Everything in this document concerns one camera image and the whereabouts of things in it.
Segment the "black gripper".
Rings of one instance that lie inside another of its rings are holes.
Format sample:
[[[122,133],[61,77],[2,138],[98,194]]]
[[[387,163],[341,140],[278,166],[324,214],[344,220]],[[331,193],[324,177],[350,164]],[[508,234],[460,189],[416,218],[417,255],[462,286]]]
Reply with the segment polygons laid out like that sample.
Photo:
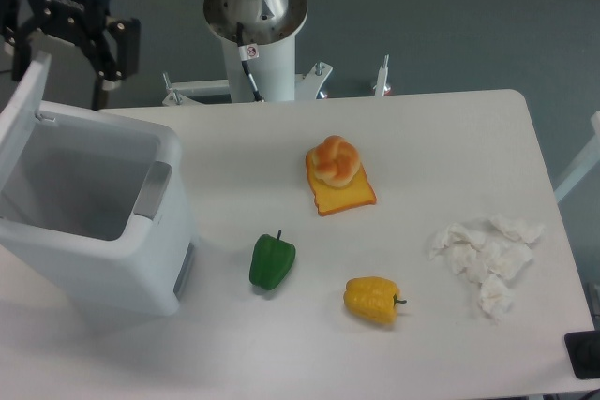
[[[106,108],[110,92],[138,73],[141,22],[107,19],[110,0],[27,0],[33,16],[19,24],[23,1],[1,0],[1,36],[12,51],[12,80],[20,81],[29,67],[29,37],[36,31],[80,48],[94,48],[94,111]]]

